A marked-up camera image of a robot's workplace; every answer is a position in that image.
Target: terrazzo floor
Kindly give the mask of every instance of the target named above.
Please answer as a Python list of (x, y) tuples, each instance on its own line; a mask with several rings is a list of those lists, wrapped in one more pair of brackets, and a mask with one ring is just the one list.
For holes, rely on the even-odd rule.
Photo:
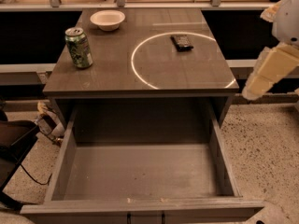
[[(32, 102), (7, 102), (5, 111), (10, 120), (35, 120), (37, 115)], [(244, 198), (265, 203), (265, 208), (244, 224), (298, 224), (299, 112), (294, 103), (231, 105), (221, 130)], [(38, 138), (23, 165), (40, 182), (46, 182), (59, 147), (41, 134)], [(46, 188), (19, 169), (5, 192), (18, 200), (42, 203)], [(0, 211), (0, 223), (33, 224), (8, 211)]]

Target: soda can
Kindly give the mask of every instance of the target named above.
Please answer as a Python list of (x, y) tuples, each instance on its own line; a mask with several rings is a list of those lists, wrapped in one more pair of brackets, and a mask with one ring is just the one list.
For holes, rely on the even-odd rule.
[(80, 27), (72, 27), (65, 31), (65, 43), (77, 68), (88, 68), (93, 64), (91, 49), (87, 36)]

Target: gray table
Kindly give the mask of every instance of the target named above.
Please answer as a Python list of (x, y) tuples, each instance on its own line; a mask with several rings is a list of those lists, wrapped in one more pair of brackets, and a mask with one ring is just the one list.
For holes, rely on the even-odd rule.
[[(36, 223), (243, 221), (263, 208), (239, 192), (220, 126), (238, 90), (199, 9), (124, 8), (103, 32), (78, 26), (93, 65), (65, 50), (45, 87), (66, 127)], [(170, 35), (194, 46), (177, 52)]]
[[(101, 97), (218, 97), (221, 111), (238, 86), (197, 8), (122, 9), (126, 19), (114, 32), (90, 22), (95, 9), (84, 10), (78, 26), (89, 38), (93, 66), (78, 70), (65, 49), (45, 87), (45, 94), (69, 119), (69, 102)], [(171, 34), (187, 34), (194, 45), (177, 52)]]

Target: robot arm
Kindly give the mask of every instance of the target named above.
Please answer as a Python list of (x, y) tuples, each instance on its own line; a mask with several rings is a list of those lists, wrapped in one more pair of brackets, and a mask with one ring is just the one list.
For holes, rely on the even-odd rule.
[(242, 91), (248, 100), (256, 100), (299, 64), (299, 0), (282, 0), (273, 16), (272, 35), (279, 44), (265, 48)]

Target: countertop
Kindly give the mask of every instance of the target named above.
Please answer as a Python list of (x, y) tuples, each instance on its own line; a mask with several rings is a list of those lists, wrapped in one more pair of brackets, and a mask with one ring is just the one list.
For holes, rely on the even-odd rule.
[[(118, 30), (81, 26), (90, 43), (93, 65), (78, 69), (64, 49), (44, 89), (48, 96), (215, 94), (237, 92), (235, 78), (199, 8), (126, 8)], [(170, 35), (186, 34), (194, 49), (177, 52)]]

